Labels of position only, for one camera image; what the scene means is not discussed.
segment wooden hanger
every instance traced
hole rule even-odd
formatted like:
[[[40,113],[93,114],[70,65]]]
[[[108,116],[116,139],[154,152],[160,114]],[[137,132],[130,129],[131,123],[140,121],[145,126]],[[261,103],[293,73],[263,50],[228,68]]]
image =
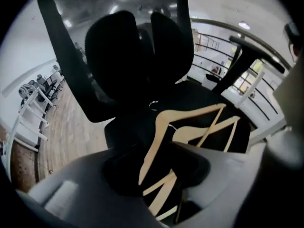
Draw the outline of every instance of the wooden hanger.
[[[146,154],[144,158],[144,163],[140,169],[140,174],[139,174],[139,185],[141,185],[143,179],[145,178],[146,174],[148,173],[149,168],[152,165],[152,162],[155,158],[155,155],[160,147],[160,144],[162,142],[162,139],[166,133],[166,130],[168,128],[168,125],[170,122],[174,122],[177,120],[182,120],[186,118],[191,118],[203,114],[207,114],[210,112],[214,112],[216,110],[220,110],[219,114],[216,117],[215,122],[217,121],[220,113],[222,112],[223,108],[225,107],[225,104],[215,104],[211,106],[207,106],[201,109],[193,110],[193,111],[174,111],[174,110],[167,110],[159,113],[156,117],[155,121],[155,136],[153,143],[148,150],[148,153]],[[164,205],[165,201],[167,200],[171,190],[174,187],[174,184],[176,182],[176,175],[173,172],[173,170],[170,171],[170,173],[159,180],[156,184],[152,185],[150,188],[144,191],[144,194],[147,195],[148,193],[152,192],[156,188],[160,187],[163,185],[156,195],[155,199],[149,206],[149,210],[153,215],[156,215]]]
[[[234,124],[239,119],[240,119],[239,116],[233,116],[229,119],[226,119],[214,125],[211,129],[207,127],[206,128],[190,127],[190,126],[181,127],[174,133],[172,141],[188,144],[189,141],[204,136],[208,129],[210,129],[209,134],[212,134]]]

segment white ceiling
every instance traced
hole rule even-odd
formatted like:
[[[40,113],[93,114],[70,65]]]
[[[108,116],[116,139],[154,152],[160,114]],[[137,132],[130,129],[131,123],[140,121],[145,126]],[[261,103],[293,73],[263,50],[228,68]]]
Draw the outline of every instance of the white ceiling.
[[[284,25],[290,18],[278,0],[189,0],[191,16],[212,19],[234,26],[242,20],[251,29],[250,33],[258,36],[277,50],[290,64],[292,58],[284,37]],[[224,36],[221,30],[213,31]]]

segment wooden floor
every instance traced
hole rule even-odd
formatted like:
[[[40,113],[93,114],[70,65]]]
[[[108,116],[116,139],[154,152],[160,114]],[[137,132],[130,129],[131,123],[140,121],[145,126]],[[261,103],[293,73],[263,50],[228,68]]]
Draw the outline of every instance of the wooden floor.
[[[91,123],[64,82],[58,99],[46,116],[49,127],[42,133],[38,153],[39,179],[60,170],[71,161],[107,149],[102,123]]]

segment white wall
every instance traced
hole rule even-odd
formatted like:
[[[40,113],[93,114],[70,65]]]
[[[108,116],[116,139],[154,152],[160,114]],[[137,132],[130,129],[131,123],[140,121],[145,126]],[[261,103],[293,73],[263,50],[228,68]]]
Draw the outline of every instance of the white wall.
[[[0,124],[11,130],[20,110],[19,87],[36,79],[38,74],[50,76],[56,57],[37,0],[30,1],[16,17],[0,47]],[[39,126],[40,120],[32,119]],[[18,127],[18,136],[31,145],[37,136]]]

